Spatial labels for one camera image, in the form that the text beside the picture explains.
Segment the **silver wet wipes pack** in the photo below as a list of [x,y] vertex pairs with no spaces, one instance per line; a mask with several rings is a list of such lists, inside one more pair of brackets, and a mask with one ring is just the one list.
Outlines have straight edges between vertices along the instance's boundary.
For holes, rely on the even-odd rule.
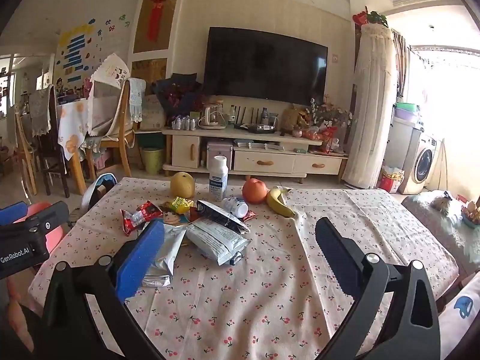
[[207,258],[219,266],[235,265],[251,242],[235,231],[210,219],[197,219],[186,226],[186,236]]

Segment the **red instant tea sachet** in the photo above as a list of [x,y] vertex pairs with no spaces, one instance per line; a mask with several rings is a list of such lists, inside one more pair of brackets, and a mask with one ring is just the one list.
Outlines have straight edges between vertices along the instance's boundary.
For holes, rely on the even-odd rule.
[[152,219],[161,218],[162,210],[153,202],[147,201],[139,205],[133,213],[121,210],[123,232],[129,236],[132,232],[138,230],[143,224],[150,222]]

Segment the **lace covered air conditioner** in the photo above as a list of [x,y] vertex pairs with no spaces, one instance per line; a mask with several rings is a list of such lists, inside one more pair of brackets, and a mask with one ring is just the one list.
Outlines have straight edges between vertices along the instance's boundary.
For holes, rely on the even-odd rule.
[[353,188],[372,189],[383,165],[396,101],[395,46],[389,28],[362,27],[354,83],[354,125],[343,180]]

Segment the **white milk bottle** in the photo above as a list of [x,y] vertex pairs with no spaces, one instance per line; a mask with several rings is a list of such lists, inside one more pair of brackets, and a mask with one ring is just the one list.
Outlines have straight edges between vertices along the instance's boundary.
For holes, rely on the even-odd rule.
[[209,193],[211,199],[220,202],[224,199],[228,183],[227,158],[223,155],[216,155],[211,159],[209,170]]

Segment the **orange print dining tablecloth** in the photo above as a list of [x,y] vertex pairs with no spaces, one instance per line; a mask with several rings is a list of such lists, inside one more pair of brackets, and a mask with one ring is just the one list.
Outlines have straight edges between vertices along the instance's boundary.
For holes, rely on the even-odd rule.
[[63,148],[64,157],[69,161],[78,153],[89,129],[88,100],[79,99],[57,106],[58,144]]

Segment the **yellow snack packet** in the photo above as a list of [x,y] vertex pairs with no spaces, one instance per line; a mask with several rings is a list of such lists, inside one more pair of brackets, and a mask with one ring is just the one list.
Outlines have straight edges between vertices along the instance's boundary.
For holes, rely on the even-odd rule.
[[194,206],[194,201],[184,197],[175,197],[167,203],[168,209],[177,215],[184,215]]

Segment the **pink storage box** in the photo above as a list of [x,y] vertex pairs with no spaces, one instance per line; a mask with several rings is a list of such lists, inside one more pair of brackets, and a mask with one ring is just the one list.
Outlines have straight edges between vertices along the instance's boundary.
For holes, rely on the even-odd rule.
[[209,168],[216,156],[226,158],[229,170],[232,169],[233,142],[229,140],[208,140],[207,142],[207,168]]

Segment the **white milk carton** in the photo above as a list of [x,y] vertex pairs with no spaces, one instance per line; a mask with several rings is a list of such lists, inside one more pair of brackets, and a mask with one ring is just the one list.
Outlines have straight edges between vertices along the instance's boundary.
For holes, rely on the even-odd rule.
[[238,234],[247,234],[251,232],[250,228],[241,222],[240,219],[234,217],[232,214],[213,203],[205,200],[197,200],[197,211],[202,218],[210,219],[211,221],[235,231]]

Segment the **silver foil pouch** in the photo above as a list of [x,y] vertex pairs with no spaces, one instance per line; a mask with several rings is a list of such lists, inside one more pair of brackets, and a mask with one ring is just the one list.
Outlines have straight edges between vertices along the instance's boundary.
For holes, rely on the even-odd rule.
[[160,289],[173,282],[176,256],[186,233],[186,226],[164,225],[164,239],[153,263],[142,280],[142,286]]

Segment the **blue cow snack packet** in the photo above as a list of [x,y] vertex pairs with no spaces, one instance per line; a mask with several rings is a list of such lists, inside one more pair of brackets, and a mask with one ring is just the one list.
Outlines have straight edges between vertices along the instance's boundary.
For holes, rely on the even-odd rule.
[[171,226],[180,226],[182,224],[187,224],[189,220],[183,214],[177,214],[173,211],[164,211],[163,222]]

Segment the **white magicday yogurt pouch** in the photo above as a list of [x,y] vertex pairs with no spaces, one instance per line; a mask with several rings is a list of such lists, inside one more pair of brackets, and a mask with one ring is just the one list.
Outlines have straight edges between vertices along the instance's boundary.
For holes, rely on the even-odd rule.
[[223,209],[238,219],[243,219],[249,207],[247,203],[240,197],[227,197],[222,200]]

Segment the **pink plastic basin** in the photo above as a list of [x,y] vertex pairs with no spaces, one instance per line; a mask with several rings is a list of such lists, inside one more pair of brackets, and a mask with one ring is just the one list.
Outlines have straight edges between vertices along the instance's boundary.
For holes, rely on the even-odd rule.
[[67,222],[68,217],[69,210],[65,202],[38,202],[29,205],[25,215],[16,219],[14,224],[27,221],[31,226],[36,225],[37,233],[43,236],[46,249],[51,253],[64,237],[62,225]]

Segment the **red apple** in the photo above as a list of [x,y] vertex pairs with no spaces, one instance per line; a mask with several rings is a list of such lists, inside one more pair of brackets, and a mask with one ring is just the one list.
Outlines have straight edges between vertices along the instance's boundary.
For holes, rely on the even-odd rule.
[[248,204],[260,204],[267,197],[269,189],[264,181],[250,178],[245,182],[241,193]]

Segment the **cream tv cabinet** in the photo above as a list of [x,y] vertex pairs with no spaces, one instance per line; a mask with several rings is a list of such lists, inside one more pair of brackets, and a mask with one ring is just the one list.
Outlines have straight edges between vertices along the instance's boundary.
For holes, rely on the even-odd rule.
[[347,156],[323,153],[320,141],[297,138],[281,133],[255,134],[238,129],[196,129],[193,131],[164,128],[166,159],[163,170],[172,172],[208,173],[208,140],[233,142],[232,175],[281,177],[300,183],[309,175],[343,177]]

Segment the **yellow banana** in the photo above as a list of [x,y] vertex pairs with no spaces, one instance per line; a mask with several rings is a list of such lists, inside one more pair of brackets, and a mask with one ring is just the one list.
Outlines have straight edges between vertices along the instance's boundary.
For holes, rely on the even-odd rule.
[[282,196],[290,192],[289,188],[274,187],[266,196],[267,205],[271,210],[285,218],[294,218],[295,212],[283,202]]

